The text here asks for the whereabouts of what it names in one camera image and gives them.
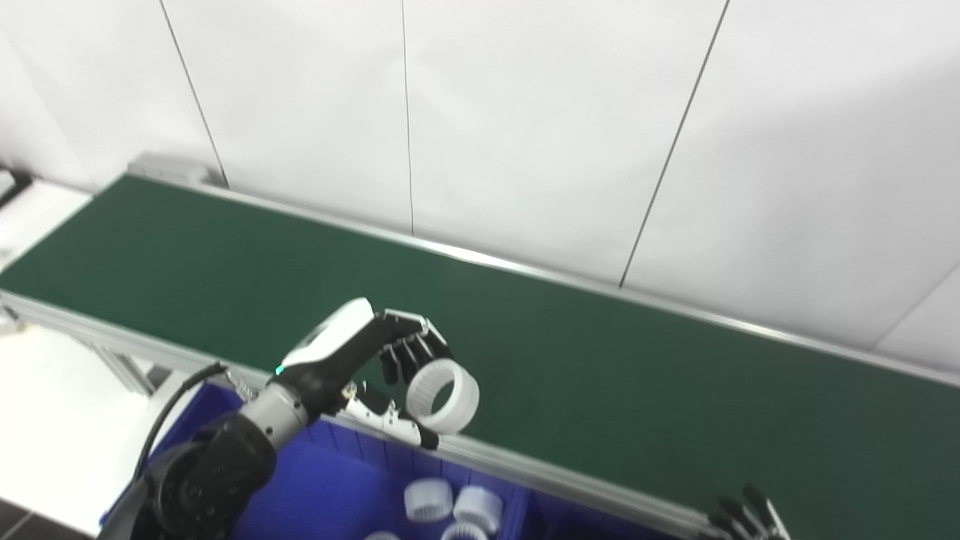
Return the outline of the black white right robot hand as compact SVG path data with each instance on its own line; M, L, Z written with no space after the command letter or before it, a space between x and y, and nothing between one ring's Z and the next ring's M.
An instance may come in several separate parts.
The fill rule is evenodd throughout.
M792 538L773 500L754 483L743 486L740 499L721 496L707 523L716 530L713 539Z

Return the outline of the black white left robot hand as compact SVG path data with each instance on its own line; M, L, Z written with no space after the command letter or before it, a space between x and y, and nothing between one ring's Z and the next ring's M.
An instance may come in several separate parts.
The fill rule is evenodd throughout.
M366 298L353 298L319 323L291 349L270 383L286 389L309 420L345 413L354 421L407 445L435 451L440 437L411 414L353 377L371 359L381 361L388 386L410 384L422 368L451 359L452 349L432 322L414 312L375 311Z

